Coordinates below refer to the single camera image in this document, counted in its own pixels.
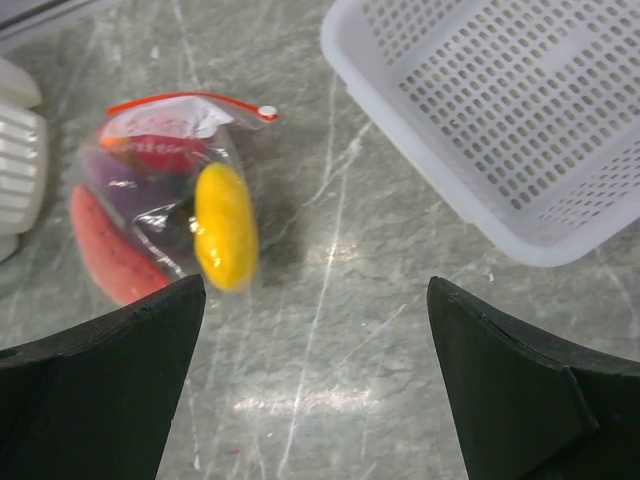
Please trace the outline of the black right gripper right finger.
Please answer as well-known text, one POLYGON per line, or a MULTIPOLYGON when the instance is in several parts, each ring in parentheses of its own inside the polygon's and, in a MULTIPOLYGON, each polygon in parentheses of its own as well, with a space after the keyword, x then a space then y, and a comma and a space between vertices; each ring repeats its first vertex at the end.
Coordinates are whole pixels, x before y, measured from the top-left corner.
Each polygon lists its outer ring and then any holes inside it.
POLYGON ((636 479, 639 364, 434 277, 429 323, 471 479, 636 479))

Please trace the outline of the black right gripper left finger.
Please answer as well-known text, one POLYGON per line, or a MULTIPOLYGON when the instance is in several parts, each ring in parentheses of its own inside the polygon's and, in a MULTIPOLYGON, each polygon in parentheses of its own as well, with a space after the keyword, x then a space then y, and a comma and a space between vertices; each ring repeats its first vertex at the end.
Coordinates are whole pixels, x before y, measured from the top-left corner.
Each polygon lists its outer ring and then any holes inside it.
POLYGON ((2 350, 2 478, 155 478, 205 303, 192 275, 2 350))

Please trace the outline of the fake watermelon slice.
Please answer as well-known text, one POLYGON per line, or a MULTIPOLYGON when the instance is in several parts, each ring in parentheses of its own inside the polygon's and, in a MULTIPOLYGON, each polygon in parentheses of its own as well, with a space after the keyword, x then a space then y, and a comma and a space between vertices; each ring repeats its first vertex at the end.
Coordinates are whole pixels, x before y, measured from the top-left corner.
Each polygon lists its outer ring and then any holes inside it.
POLYGON ((134 303, 171 283, 154 261, 125 239, 84 185, 73 189, 70 216, 91 279, 116 304, 134 303))

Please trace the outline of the purple fake eggplant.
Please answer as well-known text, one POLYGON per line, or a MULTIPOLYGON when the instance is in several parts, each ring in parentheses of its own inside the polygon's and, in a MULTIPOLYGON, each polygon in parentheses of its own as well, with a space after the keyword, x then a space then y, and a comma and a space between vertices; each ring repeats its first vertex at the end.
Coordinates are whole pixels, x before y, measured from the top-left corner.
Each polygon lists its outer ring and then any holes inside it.
POLYGON ((191 245, 188 220, 194 197, 189 180, 167 174, 147 178, 102 151, 91 154, 85 168, 135 243, 168 251, 191 245))

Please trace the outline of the yellow fake lemon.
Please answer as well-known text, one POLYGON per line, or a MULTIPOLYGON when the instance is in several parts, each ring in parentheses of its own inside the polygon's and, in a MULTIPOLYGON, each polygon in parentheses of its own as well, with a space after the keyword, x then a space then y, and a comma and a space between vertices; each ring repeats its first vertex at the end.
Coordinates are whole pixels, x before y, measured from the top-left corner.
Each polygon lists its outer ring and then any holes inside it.
POLYGON ((194 200, 194 252, 204 274, 222 291, 245 291, 257 271, 259 238, 244 178, 212 163, 197 179, 194 200))

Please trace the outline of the clear zip top bag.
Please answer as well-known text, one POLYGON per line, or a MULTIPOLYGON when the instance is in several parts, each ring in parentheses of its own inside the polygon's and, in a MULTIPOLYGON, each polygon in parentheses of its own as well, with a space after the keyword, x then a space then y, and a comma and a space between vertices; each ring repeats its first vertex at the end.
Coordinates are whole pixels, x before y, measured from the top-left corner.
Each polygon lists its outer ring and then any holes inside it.
POLYGON ((70 217, 94 284, 119 305, 201 273, 218 290, 253 282, 259 234, 233 135, 278 110, 208 92, 111 107, 78 152, 70 217))

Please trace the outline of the red fake pomegranate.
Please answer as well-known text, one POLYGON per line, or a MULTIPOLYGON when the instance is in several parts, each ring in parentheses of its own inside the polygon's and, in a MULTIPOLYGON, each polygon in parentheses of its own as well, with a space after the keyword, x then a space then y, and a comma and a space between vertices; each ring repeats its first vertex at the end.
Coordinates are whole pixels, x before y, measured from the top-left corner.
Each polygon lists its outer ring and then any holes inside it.
POLYGON ((119 162, 143 175, 187 175, 198 168, 205 152, 201 139, 176 137, 164 128, 159 133, 125 132, 109 121, 98 134, 98 144, 119 162))

